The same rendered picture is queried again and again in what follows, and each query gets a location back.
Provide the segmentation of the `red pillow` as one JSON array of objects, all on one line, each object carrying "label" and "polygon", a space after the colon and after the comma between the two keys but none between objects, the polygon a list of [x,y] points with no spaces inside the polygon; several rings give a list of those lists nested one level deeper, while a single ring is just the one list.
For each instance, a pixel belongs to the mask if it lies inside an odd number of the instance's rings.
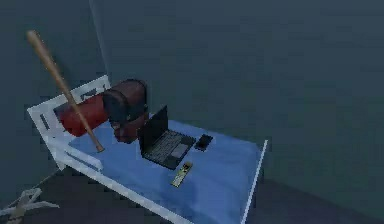
[{"label": "red pillow", "polygon": [[[107,113],[104,111],[101,94],[86,99],[79,104],[79,108],[92,129],[108,120]],[[57,107],[54,112],[64,129],[70,134],[80,137],[86,133],[80,118],[68,103]]]}]

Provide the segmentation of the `white bed with blue sheet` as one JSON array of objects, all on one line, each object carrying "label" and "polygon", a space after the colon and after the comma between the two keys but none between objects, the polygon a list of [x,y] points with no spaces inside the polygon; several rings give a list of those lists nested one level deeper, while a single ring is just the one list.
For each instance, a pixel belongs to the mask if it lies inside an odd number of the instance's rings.
[{"label": "white bed with blue sheet", "polygon": [[102,152],[88,135],[66,131],[55,114],[66,102],[59,95],[28,109],[61,169],[69,166],[173,224],[245,224],[264,148],[212,132],[205,151],[184,157],[192,168],[174,187],[174,171],[143,159],[138,142],[117,142],[109,123],[94,129]]}]

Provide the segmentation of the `dark brown backpack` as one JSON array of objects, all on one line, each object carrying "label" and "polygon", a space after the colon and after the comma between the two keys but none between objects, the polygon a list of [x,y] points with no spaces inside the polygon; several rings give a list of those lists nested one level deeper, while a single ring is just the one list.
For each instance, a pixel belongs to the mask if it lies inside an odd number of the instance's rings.
[{"label": "dark brown backpack", "polygon": [[118,142],[130,144],[149,119],[147,86],[144,81],[127,79],[102,93],[104,111]]}]

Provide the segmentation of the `black laptop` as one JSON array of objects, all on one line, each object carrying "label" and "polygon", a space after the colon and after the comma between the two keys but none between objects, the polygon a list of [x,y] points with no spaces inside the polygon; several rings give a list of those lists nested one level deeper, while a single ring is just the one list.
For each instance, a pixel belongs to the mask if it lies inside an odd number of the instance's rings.
[{"label": "black laptop", "polygon": [[168,109],[164,106],[139,130],[138,139],[143,158],[175,170],[196,142],[194,137],[168,127]]}]

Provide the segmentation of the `wooden baseball bat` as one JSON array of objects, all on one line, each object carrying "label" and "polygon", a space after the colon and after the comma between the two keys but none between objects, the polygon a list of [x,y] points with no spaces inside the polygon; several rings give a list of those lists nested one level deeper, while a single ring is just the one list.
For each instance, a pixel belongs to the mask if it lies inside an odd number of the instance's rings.
[{"label": "wooden baseball bat", "polygon": [[93,141],[96,149],[98,152],[102,152],[104,150],[103,146],[99,142],[99,140],[94,135],[91,127],[89,126],[86,118],[82,114],[79,106],[77,105],[73,95],[71,94],[70,89],[68,88],[64,78],[61,75],[61,72],[58,69],[58,66],[56,65],[55,61],[52,58],[51,53],[45,46],[44,42],[41,40],[39,34],[35,30],[28,30],[26,32],[26,37],[28,42],[31,44],[32,48],[34,49],[35,53],[41,60],[41,62],[44,64],[47,71],[50,73],[50,75],[55,80],[57,86],[64,94],[65,98],[67,99],[70,106],[73,108],[74,112],[78,115],[81,123],[83,124],[86,132],[89,134],[91,140]]}]

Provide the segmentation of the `black phone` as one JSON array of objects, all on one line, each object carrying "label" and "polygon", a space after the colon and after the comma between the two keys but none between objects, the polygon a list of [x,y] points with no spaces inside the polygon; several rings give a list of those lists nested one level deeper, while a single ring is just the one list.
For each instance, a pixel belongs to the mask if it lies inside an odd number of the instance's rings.
[{"label": "black phone", "polygon": [[212,136],[203,134],[200,139],[196,142],[195,148],[200,151],[205,151],[211,143],[212,139]]}]

